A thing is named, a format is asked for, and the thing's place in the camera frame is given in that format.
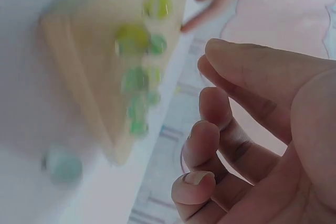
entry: green marble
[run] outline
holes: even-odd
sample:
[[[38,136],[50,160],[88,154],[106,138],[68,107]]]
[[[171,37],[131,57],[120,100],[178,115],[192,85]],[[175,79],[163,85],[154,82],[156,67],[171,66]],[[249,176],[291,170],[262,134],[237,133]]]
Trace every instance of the green marble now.
[[[127,116],[135,121],[145,120],[148,113],[148,104],[144,96],[139,95],[131,100],[127,109]]]
[[[163,55],[167,50],[167,42],[163,35],[154,34],[151,36],[151,42],[148,48],[148,52],[155,56]]]
[[[158,105],[161,101],[161,94],[157,90],[149,91],[146,94],[146,100],[149,106]]]
[[[142,137],[148,134],[149,126],[146,120],[132,121],[130,132],[132,135]]]
[[[149,75],[141,67],[128,70],[121,83],[121,91],[123,93],[132,93],[145,91],[149,87]]]
[[[162,81],[162,73],[158,67],[148,67],[144,69],[145,74],[148,76],[149,89],[156,89]]]

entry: patterned tablecloth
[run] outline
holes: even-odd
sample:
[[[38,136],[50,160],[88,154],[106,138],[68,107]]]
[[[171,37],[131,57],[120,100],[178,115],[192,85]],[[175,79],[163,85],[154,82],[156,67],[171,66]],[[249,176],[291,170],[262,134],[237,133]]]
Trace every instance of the patterned tablecloth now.
[[[129,224],[182,223],[171,200],[171,186],[187,171],[181,157],[192,125],[200,119],[198,95],[210,85],[197,60],[210,38],[248,42],[336,60],[335,0],[236,0],[225,13],[199,28],[184,72],[162,126]],[[234,102],[236,119],[259,144],[282,154],[278,143]]]

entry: table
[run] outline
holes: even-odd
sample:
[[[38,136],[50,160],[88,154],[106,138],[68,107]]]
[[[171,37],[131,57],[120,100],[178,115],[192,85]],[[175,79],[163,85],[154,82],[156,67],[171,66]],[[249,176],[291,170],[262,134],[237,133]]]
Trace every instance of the table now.
[[[153,131],[137,142],[124,167],[111,166],[73,102],[38,30],[51,0],[0,0],[0,223],[127,222],[193,35],[183,36],[150,114]],[[187,0],[185,18],[201,5]],[[83,180],[53,185],[41,171],[51,144],[83,160]]]

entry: wooden tray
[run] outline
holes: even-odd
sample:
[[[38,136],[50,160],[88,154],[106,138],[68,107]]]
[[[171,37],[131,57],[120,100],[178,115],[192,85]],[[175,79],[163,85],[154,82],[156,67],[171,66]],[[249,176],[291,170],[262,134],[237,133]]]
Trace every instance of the wooden tray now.
[[[143,16],[143,0],[57,0],[41,18],[45,38],[74,99],[102,144],[107,157],[124,164],[137,139],[130,134],[130,97],[120,83],[131,66],[155,65],[163,71],[179,40],[185,0],[172,0],[165,20]],[[167,50],[161,57],[117,56],[114,35],[123,23],[144,22],[162,34]]]

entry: glass marble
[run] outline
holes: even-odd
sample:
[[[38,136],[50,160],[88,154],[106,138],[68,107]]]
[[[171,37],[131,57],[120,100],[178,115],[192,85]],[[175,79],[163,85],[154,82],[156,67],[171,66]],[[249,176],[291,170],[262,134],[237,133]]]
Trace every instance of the glass marble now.
[[[127,109],[127,116],[135,121],[145,120],[148,113],[148,103],[143,95],[138,95],[131,100]]]
[[[149,91],[146,94],[146,101],[149,106],[158,105],[161,101],[161,94],[157,90]]]
[[[167,42],[163,35],[154,34],[151,36],[151,42],[148,49],[148,53],[151,55],[162,55],[167,49]]]
[[[121,83],[122,93],[145,91],[149,87],[149,75],[141,67],[128,70]]]
[[[148,67],[144,69],[148,76],[149,89],[156,89],[162,81],[162,73],[157,67]]]
[[[171,0],[145,0],[143,12],[151,19],[164,20],[172,12],[173,3]]]
[[[52,147],[43,160],[44,169],[56,183],[69,184],[82,176],[81,160],[63,147]]]
[[[118,56],[144,54],[150,46],[150,33],[143,24],[123,24],[115,34]]]
[[[137,137],[142,137],[148,134],[149,126],[145,120],[131,122],[130,133]]]

